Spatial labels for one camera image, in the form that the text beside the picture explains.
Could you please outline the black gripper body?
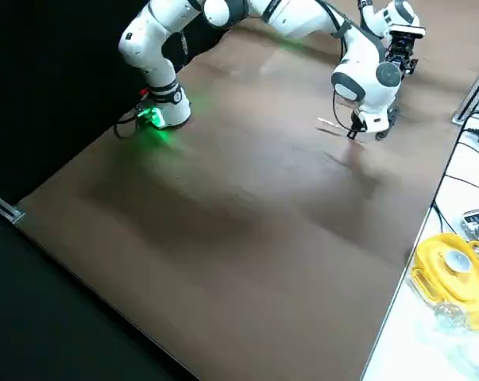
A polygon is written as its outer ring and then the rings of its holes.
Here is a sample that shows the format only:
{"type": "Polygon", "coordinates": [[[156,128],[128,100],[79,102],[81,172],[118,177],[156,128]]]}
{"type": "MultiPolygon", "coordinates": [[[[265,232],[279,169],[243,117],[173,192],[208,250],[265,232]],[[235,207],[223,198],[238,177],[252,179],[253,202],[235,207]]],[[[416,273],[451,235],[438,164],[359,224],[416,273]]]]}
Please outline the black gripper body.
{"type": "Polygon", "coordinates": [[[388,49],[389,60],[409,60],[416,38],[412,35],[393,35],[388,49]]]}

